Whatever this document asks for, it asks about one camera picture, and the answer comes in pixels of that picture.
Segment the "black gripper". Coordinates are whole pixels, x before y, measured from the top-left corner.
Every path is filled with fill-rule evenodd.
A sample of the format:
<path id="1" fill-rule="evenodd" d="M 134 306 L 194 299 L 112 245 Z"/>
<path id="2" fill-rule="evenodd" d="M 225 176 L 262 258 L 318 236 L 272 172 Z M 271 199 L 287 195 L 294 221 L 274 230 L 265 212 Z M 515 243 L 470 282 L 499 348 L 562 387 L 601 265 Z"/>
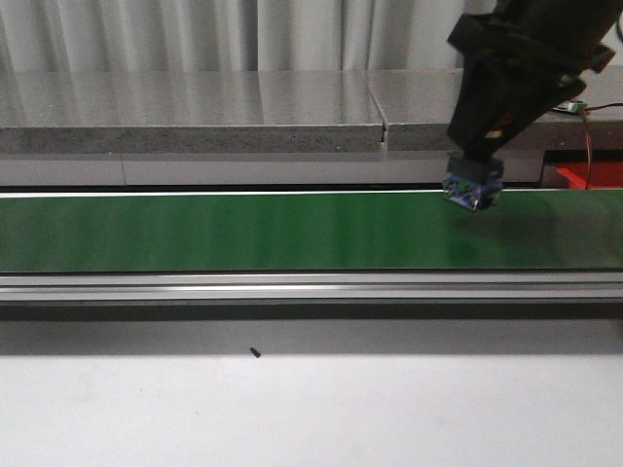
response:
<path id="1" fill-rule="evenodd" d="M 461 15 L 448 37 L 464 64 L 447 133 L 462 154 L 489 161 L 538 117 L 582 93 L 577 75 L 600 73 L 614 57 L 603 38 L 621 14 L 620 1 L 497 1 L 487 14 Z M 571 75 L 512 71 L 508 57 Z"/>

